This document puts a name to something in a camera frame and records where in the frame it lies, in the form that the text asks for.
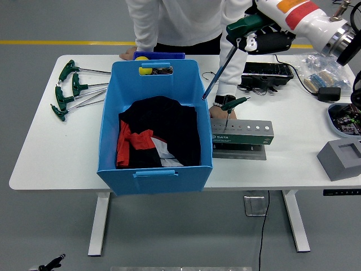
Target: green handle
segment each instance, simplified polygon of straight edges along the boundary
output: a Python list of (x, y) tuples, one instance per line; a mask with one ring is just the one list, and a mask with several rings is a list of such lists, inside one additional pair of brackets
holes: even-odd
[(60, 110), (65, 111), (67, 109), (67, 103), (73, 102), (75, 99), (73, 96), (64, 97), (63, 91), (60, 86), (55, 87), (55, 97), (58, 101)]
[(84, 84), (84, 85), (80, 85), (79, 83), (79, 74), (78, 73), (74, 73), (73, 74), (73, 84), (72, 84), (72, 89), (73, 89), (73, 95), (74, 96), (79, 96), (80, 92), (82, 90), (88, 89), (89, 86)]
[(274, 23), (274, 21), (264, 14), (254, 14), (242, 18), (233, 24), (229, 24), (226, 29), (230, 37), (241, 38)]
[(64, 82), (64, 80), (68, 77), (68, 75), (71, 72), (78, 72), (79, 71), (79, 67), (75, 67), (75, 62), (73, 59), (71, 59), (67, 65), (65, 65), (64, 69), (61, 71), (61, 74), (59, 76), (59, 80), (61, 82)]
[(248, 98), (246, 97), (242, 97), (242, 98), (239, 98), (237, 100), (233, 100), (232, 102), (228, 102), (226, 104), (224, 104), (221, 109), (223, 111), (227, 111), (228, 114), (230, 114), (232, 112), (232, 109), (235, 108), (237, 105), (241, 104), (241, 103), (244, 103), (246, 100), (248, 100)]
[(55, 113), (55, 115), (61, 120), (61, 121), (65, 121), (65, 115), (69, 112), (68, 110), (65, 111), (60, 111), (59, 109), (56, 108), (56, 106), (51, 105), (51, 109), (53, 110), (53, 112)]

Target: yellow ball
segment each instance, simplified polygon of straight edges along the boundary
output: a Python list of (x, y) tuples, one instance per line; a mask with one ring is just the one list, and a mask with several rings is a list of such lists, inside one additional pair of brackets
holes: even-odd
[(149, 60), (146, 56), (139, 56), (135, 60)]
[[(145, 56), (139, 56), (135, 60), (149, 60), (149, 59)], [(151, 75), (152, 71), (153, 71), (152, 68), (142, 68), (142, 67), (139, 68), (140, 75)]]

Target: table foot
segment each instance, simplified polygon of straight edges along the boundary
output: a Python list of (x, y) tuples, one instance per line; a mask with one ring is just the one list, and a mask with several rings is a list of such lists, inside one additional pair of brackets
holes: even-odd
[(101, 256), (110, 193), (98, 193), (88, 256)]
[(300, 210), (298, 209), (296, 201), (296, 192), (297, 190), (282, 191), (297, 252), (310, 252), (309, 241), (307, 240)]

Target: white table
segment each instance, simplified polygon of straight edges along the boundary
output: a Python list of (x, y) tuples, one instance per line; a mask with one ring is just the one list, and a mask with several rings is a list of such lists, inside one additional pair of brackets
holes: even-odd
[[(200, 73), (216, 72), (217, 56), (188, 56), (199, 63)], [(110, 188), (96, 174), (98, 143), (103, 104), (72, 110), (61, 122), (50, 103), (57, 104), (54, 91), (66, 63), (73, 59), (80, 68), (110, 71), (112, 63), (121, 61), (117, 55), (65, 55), (55, 64), (39, 107), (10, 178), (14, 190), (78, 190), (98, 194), (89, 255), (100, 256)], [(280, 61), (293, 56), (281, 55)], [(250, 56), (248, 61), (276, 62), (274, 56)], [(353, 82), (348, 66), (345, 71)], [(109, 81), (109, 76), (80, 73), (81, 84)], [(205, 88), (210, 81), (202, 79)], [(61, 83), (64, 96), (71, 96), (71, 75)], [(293, 229), (297, 251), (309, 251), (306, 233), (298, 210), (295, 193), (299, 189), (361, 188), (361, 177), (331, 182), (316, 155), (331, 140), (340, 137), (331, 131), (326, 112), (329, 104), (317, 101), (300, 85), (297, 77), (278, 88), (275, 95), (252, 98), (238, 106), (239, 119), (270, 120), (275, 137), (266, 146), (267, 160), (214, 159), (213, 171), (205, 190), (282, 190)], [(208, 96), (211, 103), (215, 89)], [(340, 102), (350, 102), (349, 93)]]

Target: bin handle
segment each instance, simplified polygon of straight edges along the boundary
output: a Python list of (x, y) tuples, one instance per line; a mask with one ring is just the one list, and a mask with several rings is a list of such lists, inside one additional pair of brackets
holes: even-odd
[(168, 171), (136, 171), (133, 174), (134, 178), (137, 177), (154, 177), (154, 176), (178, 176), (178, 172)]
[(142, 63), (142, 68), (170, 68), (169, 62)]

